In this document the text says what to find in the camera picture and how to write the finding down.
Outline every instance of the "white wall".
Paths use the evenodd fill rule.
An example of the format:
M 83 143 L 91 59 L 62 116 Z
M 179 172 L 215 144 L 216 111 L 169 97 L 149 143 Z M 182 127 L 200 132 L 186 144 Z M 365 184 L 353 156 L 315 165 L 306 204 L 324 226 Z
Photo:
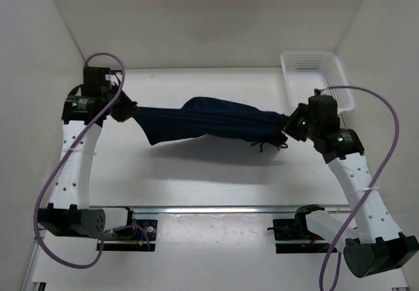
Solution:
M 127 68 L 277 67 L 284 50 L 334 50 L 361 1 L 56 0 L 85 56 Z
M 32 214 L 60 148 L 68 90 L 82 58 L 53 0 L 0 0 L 0 285 L 18 290 Z
M 419 0 L 364 0 L 337 49 L 351 85 L 387 97 L 401 122 L 398 148 L 385 169 L 382 194 L 406 234 L 419 237 Z M 346 118 L 360 134 L 374 169 L 391 144 L 393 121 L 383 105 L 355 93 L 355 110 Z M 419 290 L 419 255 L 405 267 Z

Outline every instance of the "black bracket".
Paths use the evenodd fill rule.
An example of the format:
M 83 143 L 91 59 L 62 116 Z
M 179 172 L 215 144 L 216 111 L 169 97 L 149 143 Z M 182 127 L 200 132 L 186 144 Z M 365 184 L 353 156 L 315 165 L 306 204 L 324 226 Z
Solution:
M 301 244 L 301 243 L 287 243 L 275 244 L 277 254 L 319 254 L 326 253 L 329 249 L 329 243 L 316 243 L 316 244 Z
M 111 70 L 103 67 L 85 67 L 84 81 L 68 94 L 64 103 L 62 119 L 65 124 L 70 121 L 84 121 L 87 125 L 115 97 L 119 85 L 111 84 Z M 102 126 L 106 116 L 110 115 L 118 122 L 125 122 L 137 113 L 137 102 L 132 101 L 124 91 L 111 108 L 96 121 Z
M 142 227 L 149 239 L 150 250 L 148 249 L 145 238 L 142 232 L 136 229 L 124 229 L 113 233 L 106 233 L 103 237 L 105 244 L 104 251 L 119 251 L 119 252 L 154 252 L 156 250 L 156 238 L 158 220 L 136 220 L 137 225 Z M 99 250 L 100 243 L 96 245 L 96 250 Z
M 38 222 L 56 237 L 98 239 L 105 226 L 102 209 L 55 209 L 51 204 L 38 210 Z
M 359 240 L 346 239 L 343 251 L 350 271 L 358 278 L 401 268 L 419 250 L 415 236 L 384 241 L 381 237 L 374 244 L 361 244 Z
M 357 134 L 351 129 L 341 129 L 338 104 L 332 96 L 316 95 L 308 98 L 308 104 L 299 104 L 291 114 L 283 131 L 296 140 L 314 142 L 326 163 L 333 159 L 345 159 L 352 153 L 364 153 Z
M 318 210 L 325 209 L 319 204 L 309 204 L 308 206 L 303 206 L 297 209 L 297 213 L 294 216 L 295 225 L 299 229 L 302 237 L 310 237 L 313 235 L 313 233 L 311 233 L 307 228 L 306 216 Z
M 274 231 L 275 241 L 301 240 L 300 231 L 295 225 L 294 219 L 274 219 L 274 226 L 268 230 Z

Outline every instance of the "drawstring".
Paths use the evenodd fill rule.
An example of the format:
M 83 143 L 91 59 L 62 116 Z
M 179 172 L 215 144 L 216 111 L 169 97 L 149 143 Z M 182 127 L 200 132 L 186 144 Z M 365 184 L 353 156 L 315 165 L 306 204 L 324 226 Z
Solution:
M 253 146 L 257 145 L 257 144 L 260 144 L 259 145 L 259 147 L 260 147 L 260 151 L 259 152 L 263 152 L 263 145 L 265 145 L 265 143 L 266 142 L 258 142 L 258 141 L 256 141 L 256 142 L 253 142 L 251 144 L 251 146 L 253 147 Z M 288 145 L 284 142 L 283 144 L 280 144 L 279 146 L 278 145 L 275 145 L 275 147 L 279 151 L 280 149 L 287 149 L 288 148 Z

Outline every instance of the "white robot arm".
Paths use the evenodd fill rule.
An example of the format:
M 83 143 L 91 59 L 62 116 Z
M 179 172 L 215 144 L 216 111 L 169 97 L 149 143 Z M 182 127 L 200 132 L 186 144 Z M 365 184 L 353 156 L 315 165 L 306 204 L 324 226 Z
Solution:
M 336 100 L 317 92 L 308 99 L 308 105 L 300 104 L 294 111 L 284 132 L 296 140 L 308 138 L 314 142 L 354 211 L 369 191 L 371 175 L 357 134 L 340 128 Z M 357 277 L 400 268 L 419 250 L 416 237 L 404 236 L 376 188 L 372 188 L 355 221 L 357 229 L 346 228 L 336 248 Z M 342 227 L 317 204 L 298 209 L 295 223 L 303 236 L 317 234 L 329 243 Z
M 67 97 L 62 115 L 62 157 L 85 126 L 113 98 L 118 86 L 110 82 L 109 68 L 84 68 L 83 85 Z M 54 190 L 46 208 L 38 210 L 38 222 L 55 236 L 100 238 L 103 231 L 132 224 L 125 208 L 90 208 L 89 179 L 96 142 L 103 121 L 110 114 L 123 122 L 131 117 L 136 102 L 121 93 L 111 110 L 89 128 L 73 148 L 53 181 Z

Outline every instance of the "white plastic basket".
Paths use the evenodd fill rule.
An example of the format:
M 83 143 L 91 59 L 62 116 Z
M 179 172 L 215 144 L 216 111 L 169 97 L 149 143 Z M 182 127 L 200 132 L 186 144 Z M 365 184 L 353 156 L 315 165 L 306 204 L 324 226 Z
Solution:
M 297 107 L 308 103 L 314 89 L 348 85 L 336 54 L 314 50 L 295 50 L 281 54 L 281 65 L 289 103 Z M 325 92 L 338 102 L 338 113 L 355 107 L 350 89 L 333 89 Z

